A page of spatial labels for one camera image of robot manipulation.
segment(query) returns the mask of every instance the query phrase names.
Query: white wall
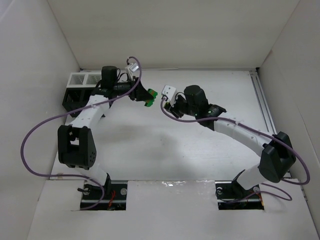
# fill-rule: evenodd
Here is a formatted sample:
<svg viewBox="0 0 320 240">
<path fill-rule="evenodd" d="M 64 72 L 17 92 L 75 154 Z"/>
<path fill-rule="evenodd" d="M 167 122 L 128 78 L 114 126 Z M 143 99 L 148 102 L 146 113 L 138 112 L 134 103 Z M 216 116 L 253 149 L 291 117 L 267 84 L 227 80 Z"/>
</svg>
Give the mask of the white wall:
<svg viewBox="0 0 320 240">
<path fill-rule="evenodd" d="M 46 0 L 0 7 L 0 239 L 24 240 L 45 179 L 25 170 L 20 144 L 35 124 L 63 111 L 68 76 L 79 68 Z M 43 126 L 27 143 L 35 170 L 50 172 L 61 123 Z"/>
<path fill-rule="evenodd" d="M 256 68 L 299 0 L 48 0 L 81 68 Z"/>
<path fill-rule="evenodd" d="M 304 186 L 320 232 L 320 1 L 301 0 L 259 70 L 275 127 L 290 135 L 305 159 L 311 182 Z M 304 179 L 300 164 L 292 168 Z"/>
</svg>

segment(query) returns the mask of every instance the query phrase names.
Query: screw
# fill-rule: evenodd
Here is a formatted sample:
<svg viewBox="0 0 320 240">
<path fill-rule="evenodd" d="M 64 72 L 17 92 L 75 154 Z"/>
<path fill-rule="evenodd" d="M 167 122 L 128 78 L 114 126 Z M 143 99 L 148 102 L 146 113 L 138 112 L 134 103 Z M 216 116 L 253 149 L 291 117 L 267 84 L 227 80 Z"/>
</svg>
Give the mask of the screw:
<svg viewBox="0 0 320 240">
<path fill-rule="evenodd" d="M 127 195 L 128 190 L 126 188 L 122 188 L 120 190 L 121 195 Z"/>
<path fill-rule="evenodd" d="M 255 186 L 254 188 L 253 188 L 253 191 L 256 193 L 256 192 L 260 192 L 260 188 L 259 187 L 257 187 L 257 186 Z"/>
<path fill-rule="evenodd" d="M 220 186 L 217 187 L 216 188 L 216 194 L 221 195 L 223 193 L 222 190 L 223 190 L 222 187 L 220 187 Z"/>
</svg>

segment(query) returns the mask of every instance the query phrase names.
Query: cable clip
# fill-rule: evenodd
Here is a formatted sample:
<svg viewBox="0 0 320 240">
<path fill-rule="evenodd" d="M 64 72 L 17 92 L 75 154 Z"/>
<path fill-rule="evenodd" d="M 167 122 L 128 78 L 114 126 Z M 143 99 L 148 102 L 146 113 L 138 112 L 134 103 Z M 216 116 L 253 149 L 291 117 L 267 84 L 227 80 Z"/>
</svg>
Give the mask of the cable clip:
<svg viewBox="0 0 320 240">
<path fill-rule="evenodd" d="M 234 123 L 236 126 L 238 126 L 240 123 L 243 123 L 245 120 L 241 119 L 239 121 L 235 120 Z"/>
</svg>

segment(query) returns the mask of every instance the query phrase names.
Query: green object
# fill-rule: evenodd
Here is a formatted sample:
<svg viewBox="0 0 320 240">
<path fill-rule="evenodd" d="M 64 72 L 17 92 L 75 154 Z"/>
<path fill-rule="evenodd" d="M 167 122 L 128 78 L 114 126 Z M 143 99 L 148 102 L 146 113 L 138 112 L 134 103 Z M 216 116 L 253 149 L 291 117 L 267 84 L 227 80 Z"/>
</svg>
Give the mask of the green object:
<svg viewBox="0 0 320 240">
<path fill-rule="evenodd" d="M 148 89 L 148 93 L 150 93 L 152 95 L 153 99 L 145 101 L 144 106 L 151 107 L 152 104 L 154 104 L 154 101 L 155 101 L 158 93 L 155 90 L 151 89 L 151 88 Z"/>
</svg>

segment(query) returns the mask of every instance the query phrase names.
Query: black bracket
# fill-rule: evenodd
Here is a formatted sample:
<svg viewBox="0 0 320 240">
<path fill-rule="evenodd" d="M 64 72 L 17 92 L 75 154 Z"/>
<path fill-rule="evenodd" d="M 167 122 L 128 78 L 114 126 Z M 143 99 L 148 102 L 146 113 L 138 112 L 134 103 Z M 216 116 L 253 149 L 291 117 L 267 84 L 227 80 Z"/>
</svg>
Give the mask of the black bracket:
<svg viewBox="0 0 320 240">
<path fill-rule="evenodd" d="M 292 148 L 290 138 L 280 131 L 273 135 L 276 139 Z M 271 141 L 265 144 L 261 154 L 259 171 L 261 175 L 272 183 L 279 183 L 290 167 L 296 162 L 295 155 L 281 144 Z"/>
<path fill-rule="evenodd" d="M 61 125 L 58 129 L 59 162 L 69 168 L 89 170 L 95 161 L 97 150 L 90 128 Z"/>
</svg>

